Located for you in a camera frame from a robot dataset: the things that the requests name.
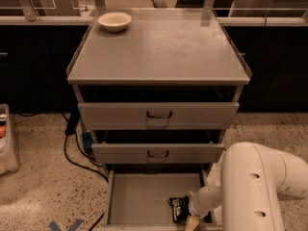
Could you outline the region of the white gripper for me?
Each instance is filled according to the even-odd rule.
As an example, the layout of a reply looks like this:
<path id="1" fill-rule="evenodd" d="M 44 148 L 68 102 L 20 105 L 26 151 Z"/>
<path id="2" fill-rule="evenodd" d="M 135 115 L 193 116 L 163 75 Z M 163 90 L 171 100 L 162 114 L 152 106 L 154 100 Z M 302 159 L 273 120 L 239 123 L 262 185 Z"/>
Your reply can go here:
<path id="1" fill-rule="evenodd" d="M 207 215 L 204 192 L 189 192 L 189 212 L 186 219 L 185 231 L 194 231 L 199 224 L 199 219 Z"/>

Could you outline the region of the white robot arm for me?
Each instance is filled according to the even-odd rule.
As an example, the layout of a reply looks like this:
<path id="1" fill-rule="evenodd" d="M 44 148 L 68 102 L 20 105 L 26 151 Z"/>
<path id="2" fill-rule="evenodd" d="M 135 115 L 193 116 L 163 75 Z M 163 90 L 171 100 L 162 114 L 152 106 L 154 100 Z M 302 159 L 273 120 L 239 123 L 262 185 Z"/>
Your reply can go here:
<path id="1" fill-rule="evenodd" d="M 194 231 L 218 205 L 223 231 L 285 231 L 279 201 L 307 196 L 305 161 L 258 143 L 238 142 L 223 155 L 220 186 L 191 195 L 185 231 Z"/>

